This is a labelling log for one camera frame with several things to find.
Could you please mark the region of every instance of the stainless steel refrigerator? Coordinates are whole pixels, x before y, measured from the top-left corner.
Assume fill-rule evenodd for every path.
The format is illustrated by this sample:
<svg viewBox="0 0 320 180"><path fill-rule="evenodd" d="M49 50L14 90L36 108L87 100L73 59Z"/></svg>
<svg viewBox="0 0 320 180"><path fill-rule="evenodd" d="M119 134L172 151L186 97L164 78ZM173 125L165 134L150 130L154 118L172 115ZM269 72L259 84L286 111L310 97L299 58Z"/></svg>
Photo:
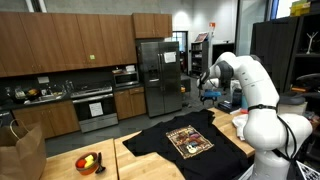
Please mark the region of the stainless steel refrigerator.
<svg viewBox="0 0 320 180"><path fill-rule="evenodd" d="M149 117L180 110L179 43L141 43L138 46L138 59Z"/></svg>

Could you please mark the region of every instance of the oven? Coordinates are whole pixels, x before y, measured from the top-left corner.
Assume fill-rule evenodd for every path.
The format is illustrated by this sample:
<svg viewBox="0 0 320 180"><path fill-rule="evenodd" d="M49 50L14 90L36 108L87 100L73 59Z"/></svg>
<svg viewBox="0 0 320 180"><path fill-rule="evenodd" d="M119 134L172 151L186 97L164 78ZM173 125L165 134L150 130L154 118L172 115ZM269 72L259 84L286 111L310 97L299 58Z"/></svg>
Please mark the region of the oven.
<svg viewBox="0 0 320 180"><path fill-rule="evenodd" d="M98 89L83 87L86 90L71 94L81 131L88 132L118 124L111 85Z"/></svg>

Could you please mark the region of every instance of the wooden table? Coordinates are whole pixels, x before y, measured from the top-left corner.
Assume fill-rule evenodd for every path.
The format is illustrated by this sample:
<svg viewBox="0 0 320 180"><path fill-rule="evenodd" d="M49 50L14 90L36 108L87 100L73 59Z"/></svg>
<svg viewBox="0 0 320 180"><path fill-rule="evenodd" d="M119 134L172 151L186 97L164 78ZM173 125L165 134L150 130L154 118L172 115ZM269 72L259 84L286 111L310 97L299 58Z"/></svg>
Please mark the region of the wooden table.
<svg viewBox="0 0 320 180"><path fill-rule="evenodd" d="M232 124L233 117L239 114L230 115L215 108L209 110L215 112L216 118L213 124L236 144L247 157L252 156L254 149L236 136L236 128ZM119 179L184 179L175 164L162 158L156 152L135 157L122 144L123 141L130 139L138 133L136 132L115 140Z"/></svg>
<svg viewBox="0 0 320 180"><path fill-rule="evenodd" d="M101 174L92 174L83 176L75 168L76 160L87 152L101 152L102 165L106 167L106 171ZM117 180L117 164L114 149L114 139L109 139L96 144L85 146L73 151L59 154L47 158L46 167L40 179L110 179Z"/></svg>

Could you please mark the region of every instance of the gray floor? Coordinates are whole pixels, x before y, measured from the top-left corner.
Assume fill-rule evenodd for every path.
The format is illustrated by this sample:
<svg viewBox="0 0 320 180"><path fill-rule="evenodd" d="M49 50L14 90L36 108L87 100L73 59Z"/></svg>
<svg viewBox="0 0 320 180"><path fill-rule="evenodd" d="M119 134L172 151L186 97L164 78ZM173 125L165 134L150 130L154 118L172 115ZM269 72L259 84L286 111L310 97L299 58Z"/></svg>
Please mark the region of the gray floor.
<svg viewBox="0 0 320 180"><path fill-rule="evenodd" d="M207 100L202 104L198 98L199 91L196 88L196 79L191 79L191 92L184 94L184 106L181 111L162 115L155 118L149 118L147 115L141 115L126 120L119 121L118 125L106 127L103 129L95 130L92 132L81 133L80 131L62 135L59 137L46 140L47 156L54 156L60 153L64 153L73 149L77 149L83 146L94 144L110 138L118 138L137 132L146 128L149 128L159 122L165 122L171 120L175 116L185 115L189 112L200 111L213 107L212 101ZM218 98L218 101L222 101L230 98L228 95L224 95Z"/></svg>

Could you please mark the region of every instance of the paper bag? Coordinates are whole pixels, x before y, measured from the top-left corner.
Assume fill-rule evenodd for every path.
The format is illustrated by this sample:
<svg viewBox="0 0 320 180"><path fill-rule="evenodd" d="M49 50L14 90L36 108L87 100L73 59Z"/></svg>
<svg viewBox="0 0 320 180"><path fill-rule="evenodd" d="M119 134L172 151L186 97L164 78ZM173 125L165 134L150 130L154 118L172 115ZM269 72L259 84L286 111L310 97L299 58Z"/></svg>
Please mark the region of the paper bag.
<svg viewBox="0 0 320 180"><path fill-rule="evenodd" d="M12 138L10 128L0 128L0 140L7 137L8 145L0 146L0 179L37 180L46 165L46 150L40 123L27 127L14 127L19 139Z"/></svg>

